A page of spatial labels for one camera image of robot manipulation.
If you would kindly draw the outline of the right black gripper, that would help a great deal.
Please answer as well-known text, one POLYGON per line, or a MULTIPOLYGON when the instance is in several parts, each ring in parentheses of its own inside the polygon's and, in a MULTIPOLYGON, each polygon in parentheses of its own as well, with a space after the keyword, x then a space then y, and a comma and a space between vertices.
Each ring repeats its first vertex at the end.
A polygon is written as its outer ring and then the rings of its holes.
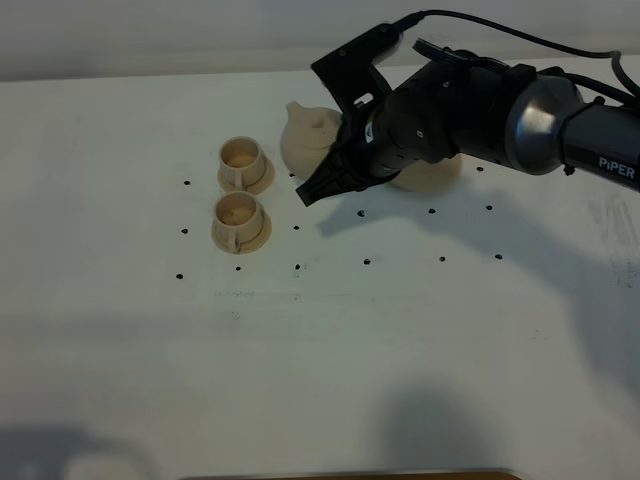
POLYGON ((369 115, 363 138, 345 122, 313 174, 296 189, 305 206, 386 183, 420 161, 457 154, 513 168, 507 118, 520 68, 470 51, 429 51, 430 61, 369 115))

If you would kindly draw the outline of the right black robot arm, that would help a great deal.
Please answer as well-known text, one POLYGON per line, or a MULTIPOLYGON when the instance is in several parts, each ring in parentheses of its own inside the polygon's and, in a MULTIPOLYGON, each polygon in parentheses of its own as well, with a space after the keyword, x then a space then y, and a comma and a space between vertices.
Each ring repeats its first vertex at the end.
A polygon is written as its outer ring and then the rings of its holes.
POLYGON ((529 175, 584 170, 639 188, 639 110, 585 101, 605 85, 560 68, 431 61, 373 107, 343 111, 329 153, 297 190, 305 205, 389 182, 423 161, 469 155, 529 175))

